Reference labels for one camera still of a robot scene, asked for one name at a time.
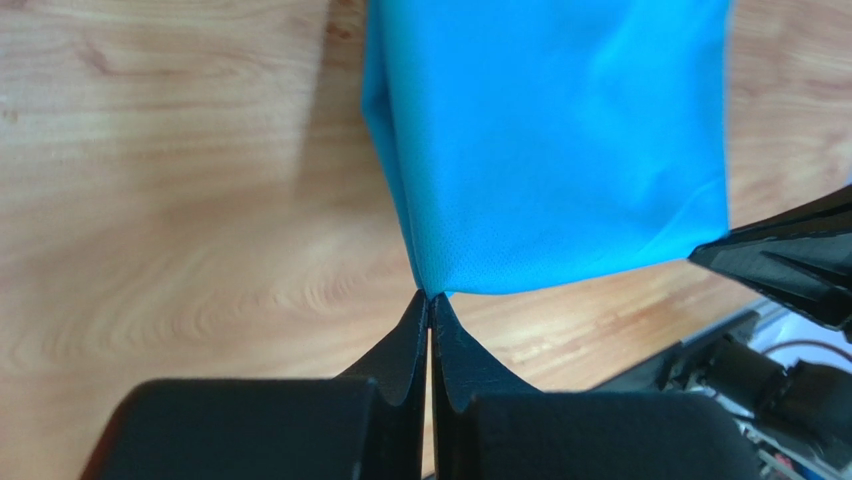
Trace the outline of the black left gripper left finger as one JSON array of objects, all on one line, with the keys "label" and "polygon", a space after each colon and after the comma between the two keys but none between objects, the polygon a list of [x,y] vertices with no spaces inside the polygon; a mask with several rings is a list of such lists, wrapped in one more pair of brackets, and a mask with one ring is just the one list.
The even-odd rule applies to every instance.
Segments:
[{"label": "black left gripper left finger", "polygon": [[86,479],[417,479],[428,300],[330,379],[158,379],[118,405]]}]

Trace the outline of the blue t shirt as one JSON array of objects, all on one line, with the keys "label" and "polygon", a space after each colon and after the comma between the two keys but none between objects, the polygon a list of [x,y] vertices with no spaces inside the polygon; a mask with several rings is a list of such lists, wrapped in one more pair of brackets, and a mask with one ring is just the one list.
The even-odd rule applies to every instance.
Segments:
[{"label": "blue t shirt", "polygon": [[362,111],[417,286],[511,294],[729,229],[726,1],[371,1]]}]

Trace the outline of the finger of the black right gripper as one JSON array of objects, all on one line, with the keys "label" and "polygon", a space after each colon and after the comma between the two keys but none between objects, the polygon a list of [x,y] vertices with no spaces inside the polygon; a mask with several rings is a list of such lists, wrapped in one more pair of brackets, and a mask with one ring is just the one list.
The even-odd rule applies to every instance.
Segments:
[{"label": "finger of the black right gripper", "polygon": [[851,187],[731,231],[688,260],[833,331],[851,329]]}]

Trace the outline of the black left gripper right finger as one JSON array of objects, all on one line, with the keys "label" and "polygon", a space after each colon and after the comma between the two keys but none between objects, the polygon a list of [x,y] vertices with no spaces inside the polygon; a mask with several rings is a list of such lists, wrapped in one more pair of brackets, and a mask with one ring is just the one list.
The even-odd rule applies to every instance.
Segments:
[{"label": "black left gripper right finger", "polygon": [[430,304],[440,479],[754,479],[732,416],[696,394],[544,392]]}]

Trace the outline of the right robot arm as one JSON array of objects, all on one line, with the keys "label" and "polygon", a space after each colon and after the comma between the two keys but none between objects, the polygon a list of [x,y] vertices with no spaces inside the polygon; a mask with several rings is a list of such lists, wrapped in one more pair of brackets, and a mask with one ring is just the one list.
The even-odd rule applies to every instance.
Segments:
[{"label": "right robot arm", "polygon": [[[816,325],[851,336],[851,188],[733,230],[689,256]],[[753,428],[848,477],[851,375],[785,367],[726,337],[696,359],[700,383],[751,412]]]}]

